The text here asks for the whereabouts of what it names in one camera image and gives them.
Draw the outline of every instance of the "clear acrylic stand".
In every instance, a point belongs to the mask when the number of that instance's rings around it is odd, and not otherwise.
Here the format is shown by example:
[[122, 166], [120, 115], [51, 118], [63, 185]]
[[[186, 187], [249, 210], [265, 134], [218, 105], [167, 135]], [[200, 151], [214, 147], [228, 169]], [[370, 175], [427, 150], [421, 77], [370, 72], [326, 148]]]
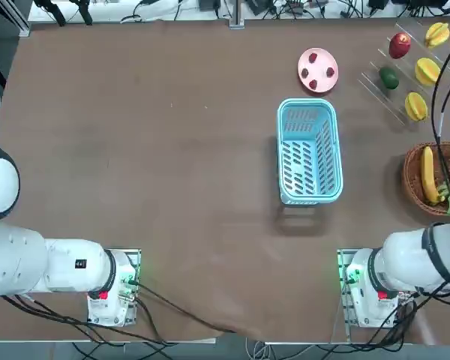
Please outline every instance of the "clear acrylic stand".
[[[431, 111], [431, 96], [433, 86], [422, 85], [415, 74], [416, 62], [421, 58], [429, 58], [442, 67], [446, 55], [450, 51], [450, 43], [446, 42], [434, 49], [425, 46], [425, 33], [428, 27], [419, 22], [397, 23], [387, 40], [377, 50], [376, 58], [370, 61], [358, 80], [383, 106], [408, 128], [419, 126], [419, 123], [411, 120], [405, 111], [405, 99], [410, 92], [419, 93]], [[412, 39], [409, 52], [402, 58], [393, 59], [389, 55], [390, 40], [398, 32], [406, 32]], [[388, 89], [380, 78], [380, 68], [392, 68], [397, 74], [399, 85], [396, 89]], [[450, 72], [450, 63], [445, 71]]]

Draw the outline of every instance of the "floor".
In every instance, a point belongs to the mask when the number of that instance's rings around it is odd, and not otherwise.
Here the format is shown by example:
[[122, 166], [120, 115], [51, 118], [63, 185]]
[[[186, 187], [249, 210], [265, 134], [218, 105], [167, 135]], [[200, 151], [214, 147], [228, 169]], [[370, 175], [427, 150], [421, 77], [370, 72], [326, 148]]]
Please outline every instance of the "floor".
[[[16, 0], [17, 6], [24, 14], [28, 13], [32, 0]], [[0, 17], [0, 69], [5, 76], [13, 61], [17, 49], [17, 31], [6, 20]], [[91, 343], [79, 343], [80, 349], [88, 352], [95, 347]], [[303, 349], [303, 346], [274, 346], [278, 359], [287, 358]], [[141, 343], [128, 344], [123, 348], [102, 346], [94, 352], [94, 357], [100, 360], [107, 359], [138, 359], [146, 356], [151, 351]], [[238, 335], [225, 335], [217, 339], [216, 344], [181, 344], [168, 349], [167, 354], [174, 359], [246, 359], [245, 339]], [[294, 359], [321, 359], [324, 352], [318, 348], [310, 349], [305, 354]], [[405, 346], [398, 353], [390, 353], [382, 350], [368, 353], [356, 353], [352, 355], [333, 355], [329, 359], [438, 359], [445, 357], [450, 359], [450, 346]], [[82, 356], [72, 347], [71, 343], [0, 343], [0, 359], [34, 359], [34, 360], [70, 360], [81, 359]]]
[[[252, 351], [253, 343], [250, 343], [250, 351]], [[90, 343], [79, 343], [79, 348], [84, 351], [90, 351], [95, 346]], [[304, 346], [295, 345], [274, 345], [274, 351], [278, 359], [292, 356], [304, 349]], [[112, 348], [102, 346], [94, 352], [93, 356], [98, 360], [112, 359], [139, 359], [150, 353], [149, 349], [141, 343], [128, 344], [123, 348]], [[245, 352], [245, 339], [238, 335], [226, 335], [220, 337], [215, 345], [211, 344], [181, 344], [168, 349], [166, 353], [174, 359], [242, 359], [247, 358]], [[324, 352], [320, 349], [313, 348], [294, 359], [319, 360], [324, 356]], [[439, 357], [450, 359], [450, 347], [429, 347], [429, 346], [405, 346], [398, 353], [385, 352], [377, 350], [370, 354], [346, 354], [333, 355], [329, 357], [331, 360], [432, 360]], [[79, 360], [82, 356], [72, 347], [70, 343], [0, 343], [0, 359], [22, 359], [22, 360]], [[152, 359], [164, 359], [163, 356], [154, 355]]]

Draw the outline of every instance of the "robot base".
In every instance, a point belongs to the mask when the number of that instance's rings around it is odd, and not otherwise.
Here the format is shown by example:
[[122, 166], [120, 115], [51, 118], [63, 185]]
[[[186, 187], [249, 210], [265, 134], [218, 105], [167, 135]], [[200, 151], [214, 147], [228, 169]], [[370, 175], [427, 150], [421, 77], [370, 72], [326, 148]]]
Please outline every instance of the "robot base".
[[[371, 249], [360, 249], [346, 268], [346, 287], [349, 287], [357, 325], [366, 328], [379, 328], [390, 313], [398, 306], [398, 296], [379, 298], [379, 293], [371, 284], [368, 274], [368, 258]], [[383, 328], [394, 325], [395, 314], [390, 316]]]
[[116, 263], [115, 280], [107, 293], [99, 298], [87, 295], [88, 321], [103, 326], [129, 326], [137, 321], [138, 286], [128, 281], [140, 281], [140, 249], [110, 248]]

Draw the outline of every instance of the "blue plastic basket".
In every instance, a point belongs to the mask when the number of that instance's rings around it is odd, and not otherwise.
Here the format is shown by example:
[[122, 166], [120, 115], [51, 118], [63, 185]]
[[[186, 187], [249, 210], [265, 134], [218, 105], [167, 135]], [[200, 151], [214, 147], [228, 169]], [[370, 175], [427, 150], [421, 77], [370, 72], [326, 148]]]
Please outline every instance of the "blue plastic basket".
[[278, 178], [286, 205], [335, 201], [344, 188], [337, 115], [326, 100], [286, 99], [277, 111]]

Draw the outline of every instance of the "pink plate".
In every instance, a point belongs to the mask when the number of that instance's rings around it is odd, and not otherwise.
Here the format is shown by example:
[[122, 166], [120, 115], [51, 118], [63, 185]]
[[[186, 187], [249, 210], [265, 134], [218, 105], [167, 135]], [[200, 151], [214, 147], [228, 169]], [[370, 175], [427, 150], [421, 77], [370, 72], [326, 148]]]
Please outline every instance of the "pink plate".
[[[316, 60], [313, 63], [309, 62], [309, 56], [315, 53]], [[302, 77], [302, 71], [308, 70], [307, 77]], [[334, 74], [327, 77], [327, 69], [332, 68]], [[338, 66], [335, 58], [327, 50], [319, 47], [312, 47], [305, 50], [298, 60], [298, 77], [301, 83], [311, 92], [323, 93], [332, 90], [338, 80]], [[316, 88], [310, 87], [310, 81], [316, 80]]]

